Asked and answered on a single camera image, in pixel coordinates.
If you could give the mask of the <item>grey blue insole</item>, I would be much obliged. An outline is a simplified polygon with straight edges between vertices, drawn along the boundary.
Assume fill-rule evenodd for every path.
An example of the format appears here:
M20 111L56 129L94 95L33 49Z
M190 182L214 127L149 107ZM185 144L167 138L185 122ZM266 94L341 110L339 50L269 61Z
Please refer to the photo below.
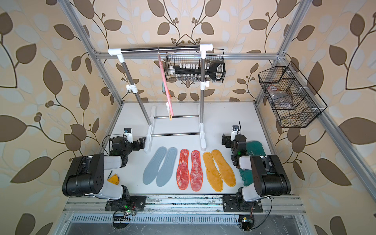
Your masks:
M157 177L160 165L166 153L167 153L167 148L162 146L157 149L154 156L151 158L150 162L148 163L143 173L143 183L145 185L151 184L154 181L154 179Z
M171 179L177 153L178 151L177 151L177 148L175 147L171 147L168 149L163 165L160 168L157 178L156 178L156 184L158 187L163 187Z

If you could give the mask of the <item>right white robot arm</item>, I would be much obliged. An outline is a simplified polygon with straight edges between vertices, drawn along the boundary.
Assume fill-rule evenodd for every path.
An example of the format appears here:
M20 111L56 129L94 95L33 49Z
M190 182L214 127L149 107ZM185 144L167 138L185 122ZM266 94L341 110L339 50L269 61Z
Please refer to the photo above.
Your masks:
M232 151L234 166L252 173L252 183L238 190L236 198L240 206L268 196L289 195L291 183L277 155L267 155L262 143L247 141L242 134L222 135L221 144Z

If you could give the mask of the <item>yellow fuzzy insole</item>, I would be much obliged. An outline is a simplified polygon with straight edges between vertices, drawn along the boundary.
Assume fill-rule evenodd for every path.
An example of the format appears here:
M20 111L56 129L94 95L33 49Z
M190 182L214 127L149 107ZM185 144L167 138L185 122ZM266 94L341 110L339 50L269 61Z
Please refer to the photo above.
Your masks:
M205 152L203 154L203 160L205 163L206 176L209 184L211 185L214 191L218 193L222 192L223 180L218 169L216 168L212 154L209 152Z
M218 166L219 173L223 181L226 183L227 186L234 187L236 185L236 177L234 171L227 163L222 153L219 150L215 149L211 152L211 154L213 159L215 160L215 163Z

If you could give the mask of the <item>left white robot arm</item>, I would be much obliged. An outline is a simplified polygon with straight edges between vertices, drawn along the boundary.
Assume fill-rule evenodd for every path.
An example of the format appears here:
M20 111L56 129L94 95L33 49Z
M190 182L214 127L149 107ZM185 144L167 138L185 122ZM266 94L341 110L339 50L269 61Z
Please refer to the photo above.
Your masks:
M104 153L76 157L72 160L62 186L67 197L94 196L119 203L130 203L126 186L116 185L105 177L105 170L126 167L128 155L144 149L146 138L130 141L129 136L121 135L109 139L109 155Z

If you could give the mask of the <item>pink clip hanger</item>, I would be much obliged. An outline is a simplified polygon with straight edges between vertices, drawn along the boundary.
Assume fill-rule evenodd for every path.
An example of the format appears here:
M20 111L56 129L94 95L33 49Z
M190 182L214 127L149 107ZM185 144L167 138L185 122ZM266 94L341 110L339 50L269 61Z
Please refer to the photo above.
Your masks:
M159 62L160 70L161 70L161 75L162 75L162 80L163 80L163 85L164 85L164 91L165 91L165 94L166 94L166 97L167 97L166 107L167 107L167 111L168 111L168 118L169 118L169 120L172 120L174 113L173 113L173 108L172 108L171 95L170 95L170 92L169 92L169 89L168 89L168 86L167 86L167 81L166 81L166 77L165 77L165 73L164 73L164 66L162 64L162 59L161 59L160 53L158 53L158 62Z

